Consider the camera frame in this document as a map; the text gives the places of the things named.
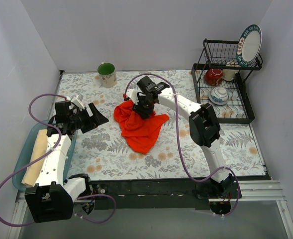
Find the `orange t shirt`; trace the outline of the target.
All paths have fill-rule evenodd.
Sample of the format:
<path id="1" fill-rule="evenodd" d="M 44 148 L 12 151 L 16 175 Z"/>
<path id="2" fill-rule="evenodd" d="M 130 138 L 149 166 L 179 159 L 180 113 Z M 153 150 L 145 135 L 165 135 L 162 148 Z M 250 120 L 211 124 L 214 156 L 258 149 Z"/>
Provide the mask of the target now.
<path id="1" fill-rule="evenodd" d="M 169 116 L 153 112 L 149 119 L 142 119 L 132 108 L 131 100 L 123 102 L 114 109 L 113 116 L 128 146 L 137 153 L 147 154 L 155 145 L 162 125 L 169 120 Z"/>

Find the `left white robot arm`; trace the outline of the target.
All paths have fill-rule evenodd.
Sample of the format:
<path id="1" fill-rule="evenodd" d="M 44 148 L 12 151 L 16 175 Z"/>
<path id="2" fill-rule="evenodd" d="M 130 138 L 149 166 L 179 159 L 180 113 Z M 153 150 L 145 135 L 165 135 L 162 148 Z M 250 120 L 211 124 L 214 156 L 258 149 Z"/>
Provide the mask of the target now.
<path id="1" fill-rule="evenodd" d="M 46 157 L 31 188 L 24 197 L 36 223 L 70 219 L 74 201 L 93 193 L 88 174 L 64 179 L 64 167 L 75 133 L 89 132 L 108 122 L 93 103 L 83 107 L 77 100 L 55 104 L 55 115 L 48 121 Z"/>

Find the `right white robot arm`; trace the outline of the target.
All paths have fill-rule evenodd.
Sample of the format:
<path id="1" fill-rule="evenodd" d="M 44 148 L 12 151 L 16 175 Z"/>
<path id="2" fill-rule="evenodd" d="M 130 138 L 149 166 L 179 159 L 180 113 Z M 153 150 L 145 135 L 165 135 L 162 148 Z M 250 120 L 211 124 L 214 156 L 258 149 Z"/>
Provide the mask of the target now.
<path id="1" fill-rule="evenodd" d="M 233 198 L 240 198 L 240 185 L 234 172 L 226 167 L 220 149 L 220 124 L 215 111 L 210 104 L 201 105 L 177 93 L 175 87 L 168 80 L 163 79 L 154 83 L 150 73 L 140 75 L 137 82 L 138 90 L 125 89 L 126 98 L 133 101 L 133 110 L 142 119 L 148 119 L 155 104 L 166 106 L 176 112 L 176 117 L 182 116 L 188 120 L 190 136 L 195 144 L 201 147 L 208 163 L 210 174 L 198 180 L 191 176 L 186 165 L 182 167 L 187 176 L 196 183 L 210 181 L 213 194 L 223 198 L 231 194 Z"/>

